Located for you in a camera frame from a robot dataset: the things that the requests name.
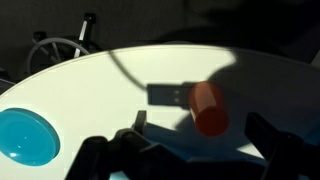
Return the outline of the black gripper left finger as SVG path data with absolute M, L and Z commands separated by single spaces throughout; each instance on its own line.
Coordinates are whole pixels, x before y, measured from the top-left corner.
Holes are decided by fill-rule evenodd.
M 65 180 L 109 180 L 122 171 L 130 180 L 179 180 L 187 177 L 187 163 L 144 135 L 147 112 L 140 110 L 131 128 L 118 130 L 108 141 L 104 136 L 85 139 Z

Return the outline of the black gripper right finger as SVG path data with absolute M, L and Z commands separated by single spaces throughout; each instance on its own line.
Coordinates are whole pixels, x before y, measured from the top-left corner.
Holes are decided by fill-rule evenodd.
M 272 126 L 261 115 L 247 115 L 245 135 L 268 162 L 261 180 L 320 180 L 320 146 Z

